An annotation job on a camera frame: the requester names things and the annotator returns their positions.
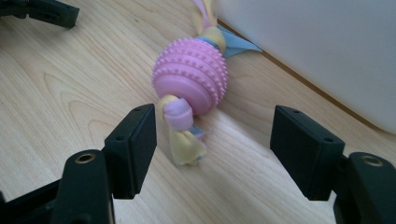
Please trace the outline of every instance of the screw hole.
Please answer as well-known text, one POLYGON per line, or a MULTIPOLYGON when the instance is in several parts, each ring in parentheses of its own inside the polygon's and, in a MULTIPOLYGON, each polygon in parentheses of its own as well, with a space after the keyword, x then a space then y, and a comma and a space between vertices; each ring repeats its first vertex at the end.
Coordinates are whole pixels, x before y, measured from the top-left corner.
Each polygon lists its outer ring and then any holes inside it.
POLYGON ((377 158, 374 158, 374 157, 371 157, 371 156, 362 156, 361 159, 366 164, 369 164, 369 165, 372 165, 372 166, 378 166, 379 167, 379 166, 383 166, 384 165, 384 163, 382 163, 381 160, 379 160, 377 158))
POLYGON ((326 142, 333 142, 333 140, 332 140, 331 138, 324 138, 324 140, 325 140, 326 142))
POLYGON ((95 159, 95 155, 94 154, 87 153, 87 154, 83 154, 83 155, 79 156, 75 160, 75 162, 79 163, 79 164, 82 164, 82 163, 87 163, 87 162, 93 161, 94 159, 95 159))
POLYGON ((122 136, 122 135, 116 137, 116 140, 117 140, 117 141, 122 141, 122 140, 124 140, 124 139, 125 139, 125 136, 122 136))

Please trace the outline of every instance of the yellow fabric knot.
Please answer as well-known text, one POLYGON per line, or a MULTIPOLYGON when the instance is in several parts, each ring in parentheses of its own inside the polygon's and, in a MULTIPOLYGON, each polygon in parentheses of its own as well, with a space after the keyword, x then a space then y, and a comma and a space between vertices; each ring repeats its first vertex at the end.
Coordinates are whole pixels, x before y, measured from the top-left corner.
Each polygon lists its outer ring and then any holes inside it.
MULTIPOLYGON (((174 95, 165 95, 159 102, 160 115, 164 121, 166 121, 166 118, 163 108, 176 100, 178 98, 174 95)), ((169 126, 169 143, 174 161, 179 165, 196 165, 198 160, 206 154, 203 143, 190 131, 177 131, 169 126)))

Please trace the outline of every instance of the white wall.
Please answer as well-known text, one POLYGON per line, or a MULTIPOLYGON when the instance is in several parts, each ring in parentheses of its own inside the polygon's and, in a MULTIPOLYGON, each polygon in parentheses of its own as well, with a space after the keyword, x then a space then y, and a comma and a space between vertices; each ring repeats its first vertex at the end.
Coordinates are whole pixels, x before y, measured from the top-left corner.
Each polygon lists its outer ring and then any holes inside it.
POLYGON ((396 133, 396 1, 219 0, 219 18, 396 133))

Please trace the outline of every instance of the pink fabric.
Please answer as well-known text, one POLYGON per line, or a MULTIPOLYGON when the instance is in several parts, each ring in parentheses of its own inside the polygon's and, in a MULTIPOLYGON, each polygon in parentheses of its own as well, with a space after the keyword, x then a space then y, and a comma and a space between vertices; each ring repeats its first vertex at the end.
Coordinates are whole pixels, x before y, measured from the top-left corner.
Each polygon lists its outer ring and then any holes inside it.
POLYGON ((166 122, 176 131, 187 131, 193 124, 192 108, 185 99, 179 99, 163 107, 166 122))
POLYGON ((202 0, 193 0, 195 5, 201 10, 202 13, 202 19, 203 19, 203 30, 212 27, 213 23, 210 21, 209 17, 207 16, 207 11, 205 7, 205 3, 202 0))

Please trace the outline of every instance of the pink spiked ball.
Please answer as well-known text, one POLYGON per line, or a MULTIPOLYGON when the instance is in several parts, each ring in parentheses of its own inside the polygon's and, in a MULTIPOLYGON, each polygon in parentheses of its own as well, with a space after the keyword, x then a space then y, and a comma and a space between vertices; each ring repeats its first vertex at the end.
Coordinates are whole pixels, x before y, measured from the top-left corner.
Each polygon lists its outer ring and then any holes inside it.
POLYGON ((160 98, 183 98, 192 113, 200 115, 224 97, 227 74, 225 59, 218 49, 200 39, 179 39, 154 64, 152 85, 160 98))

